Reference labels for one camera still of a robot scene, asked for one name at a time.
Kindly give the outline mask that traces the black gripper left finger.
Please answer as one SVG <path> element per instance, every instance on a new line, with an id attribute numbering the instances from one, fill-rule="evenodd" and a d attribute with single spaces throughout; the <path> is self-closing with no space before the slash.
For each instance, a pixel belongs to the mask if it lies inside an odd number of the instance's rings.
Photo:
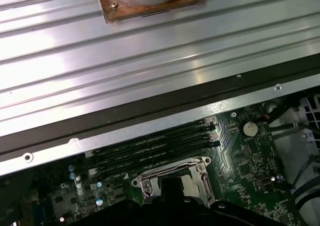
<path id="1" fill-rule="evenodd" d="M 83 226 L 150 226 L 161 225 L 161 219 L 169 209 L 174 196 L 174 180 L 164 179 L 161 193 L 151 203 L 139 205 L 132 200 L 123 200 L 93 215 L 82 219 Z"/>

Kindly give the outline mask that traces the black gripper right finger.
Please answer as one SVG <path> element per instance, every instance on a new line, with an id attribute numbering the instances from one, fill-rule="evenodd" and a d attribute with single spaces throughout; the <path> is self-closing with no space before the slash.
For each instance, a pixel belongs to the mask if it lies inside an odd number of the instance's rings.
<path id="1" fill-rule="evenodd" d="M 195 197 L 185 196 L 181 178 L 172 179 L 172 212 L 191 226 L 279 226 L 280 223 L 228 201 L 218 200 L 210 207 Z"/>

